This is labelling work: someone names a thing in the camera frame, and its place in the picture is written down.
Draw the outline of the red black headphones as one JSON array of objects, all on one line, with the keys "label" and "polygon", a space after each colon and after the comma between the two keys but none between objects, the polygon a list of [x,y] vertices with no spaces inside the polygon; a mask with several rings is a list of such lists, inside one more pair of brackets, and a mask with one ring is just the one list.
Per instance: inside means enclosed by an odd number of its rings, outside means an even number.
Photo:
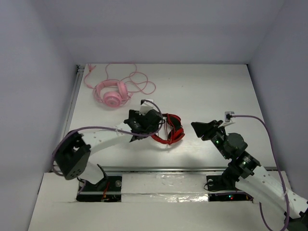
[{"label": "red black headphones", "polygon": [[184,136],[184,129],[181,124],[181,118],[174,114],[163,114],[165,132],[167,132],[167,127],[170,127],[170,132],[166,139],[162,139],[158,135],[153,135],[152,138],[161,144],[171,145],[179,142]]}]

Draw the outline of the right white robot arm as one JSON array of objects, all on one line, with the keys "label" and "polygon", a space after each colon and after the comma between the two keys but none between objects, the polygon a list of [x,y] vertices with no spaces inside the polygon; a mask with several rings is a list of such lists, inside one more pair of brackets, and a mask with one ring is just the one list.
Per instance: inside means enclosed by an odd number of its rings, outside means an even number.
[{"label": "right white robot arm", "polygon": [[247,143],[238,133],[227,133],[223,121],[192,122],[196,136],[211,141],[229,160],[221,175],[207,177],[204,188],[210,192],[242,191],[262,205],[270,205],[285,216],[283,230],[308,229],[308,201],[288,189],[283,179],[277,180],[249,154]]}]

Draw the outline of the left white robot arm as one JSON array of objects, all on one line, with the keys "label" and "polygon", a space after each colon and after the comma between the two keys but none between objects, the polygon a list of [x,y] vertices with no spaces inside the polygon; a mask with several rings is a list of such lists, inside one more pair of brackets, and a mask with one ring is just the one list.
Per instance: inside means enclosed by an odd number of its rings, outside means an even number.
[{"label": "left white robot arm", "polygon": [[89,162],[91,155],[118,144],[150,137],[161,128],[163,116],[155,109],[142,115],[130,110],[128,119],[114,128],[83,127],[72,130],[59,143],[53,158],[66,180],[80,178],[101,190],[107,184],[103,168]]}]

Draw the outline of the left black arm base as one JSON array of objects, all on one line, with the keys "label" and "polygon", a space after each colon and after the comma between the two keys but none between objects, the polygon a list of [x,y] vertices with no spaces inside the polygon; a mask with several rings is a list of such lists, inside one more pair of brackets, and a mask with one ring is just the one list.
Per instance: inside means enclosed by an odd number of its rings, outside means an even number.
[{"label": "left black arm base", "polygon": [[103,171],[103,178],[96,184],[77,178],[79,188],[76,196],[78,202],[121,202],[122,176],[108,176]]}]

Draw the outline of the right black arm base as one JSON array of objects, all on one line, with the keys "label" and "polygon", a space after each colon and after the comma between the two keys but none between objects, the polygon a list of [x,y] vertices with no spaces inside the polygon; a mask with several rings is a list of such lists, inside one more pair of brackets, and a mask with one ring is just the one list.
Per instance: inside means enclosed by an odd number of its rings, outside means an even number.
[{"label": "right black arm base", "polygon": [[227,167],[221,175],[206,177],[204,190],[210,192],[210,202],[253,201],[253,197],[235,187],[240,174],[237,170]]}]

